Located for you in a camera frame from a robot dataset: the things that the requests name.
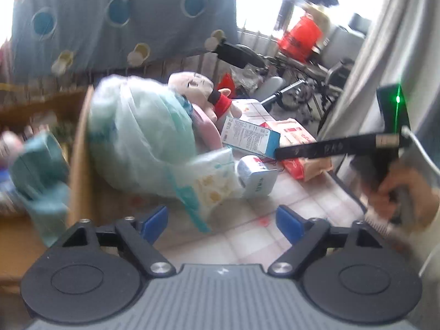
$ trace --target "blue blanket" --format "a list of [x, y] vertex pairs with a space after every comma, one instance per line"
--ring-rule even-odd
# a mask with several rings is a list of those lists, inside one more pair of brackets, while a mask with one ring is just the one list
[[237, 43], [235, 0], [15, 0], [16, 82], [141, 67], [206, 52], [222, 30]]

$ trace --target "pink plush toy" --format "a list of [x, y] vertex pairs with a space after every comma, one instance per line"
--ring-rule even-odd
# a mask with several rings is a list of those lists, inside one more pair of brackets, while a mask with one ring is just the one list
[[197, 104], [193, 104], [191, 115], [193, 125], [199, 132], [200, 137], [210, 150], [217, 150], [223, 147], [219, 131], [214, 123], [206, 116]]
[[234, 105], [232, 99], [228, 98], [230, 94], [229, 88], [223, 88], [220, 90], [213, 90], [208, 97], [208, 101], [214, 106], [214, 113], [217, 116], [216, 126], [219, 131], [223, 130], [226, 116], [232, 118], [240, 118], [241, 110]]
[[186, 96], [190, 103], [198, 105], [213, 123], [217, 122], [213, 105], [208, 102], [214, 89], [208, 78], [194, 72], [173, 73], [168, 79], [168, 86]]
[[239, 118], [241, 110], [228, 98], [230, 89], [214, 90], [214, 84], [205, 76], [194, 72], [171, 74], [168, 85], [190, 103], [198, 105], [217, 129], [223, 129], [226, 116]]

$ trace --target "finger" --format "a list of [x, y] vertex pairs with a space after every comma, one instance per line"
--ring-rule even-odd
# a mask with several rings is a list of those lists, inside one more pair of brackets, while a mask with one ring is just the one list
[[387, 205], [372, 205], [376, 213], [379, 215], [380, 218], [385, 220], [390, 220], [392, 216], [395, 213], [395, 210], [397, 208], [396, 204], [389, 203]]
[[396, 187], [403, 185], [410, 186], [414, 182], [417, 182], [418, 179], [419, 175], [413, 169], [400, 168], [396, 170], [391, 170], [380, 184], [378, 192], [380, 194], [388, 194]]
[[371, 195], [371, 193], [372, 193], [371, 187], [370, 187], [369, 185], [367, 185], [366, 183], [362, 183], [362, 184], [360, 185], [360, 188], [361, 188], [362, 192], [363, 192], [367, 197], [369, 197], [369, 196]]
[[402, 161], [400, 161], [400, 159], [394, 160], [389, 166], [390, 171], [393, 171], [393, 170], [396, 171], [396, 170], [400, 170], [402, 168], [406, 168], [406, 166]]
[[370, 203], [382, 203], [382, 204], [388, 204], [389, 203], [389, 195], [385, 194], [371, 194], [371, 196], [368, 198], [368, 202]]

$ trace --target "gray curtain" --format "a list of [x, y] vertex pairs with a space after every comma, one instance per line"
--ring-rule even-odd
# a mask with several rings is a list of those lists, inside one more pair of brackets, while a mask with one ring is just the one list
[[[381, 131], [376, 89], [398, 82], [406, 98], [411, 128], [428, 153], [440, 161], [440, 109], [436, 103], [440, 87], [439, 36], [440, 0], [384, 0], [344, 93], [318, 138]], [[349, 181], [348, 160], [340, 166], [338, 176]]]

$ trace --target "human hand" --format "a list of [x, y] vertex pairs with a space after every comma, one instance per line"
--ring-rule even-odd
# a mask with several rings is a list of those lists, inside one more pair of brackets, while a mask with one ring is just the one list
[[389, 193], [399, 186], [408, 188], [414, 204], [416, 224], [427, 227], [436, 216], [439, 197], [432, 192], [430, 185], [416, 169], [405, 167], [399, 162], [393, 163], [376, 192], [365, 186], [362, 189], [376, 213], [381, 218], [390, 220], [398, 205], [389, 199]]

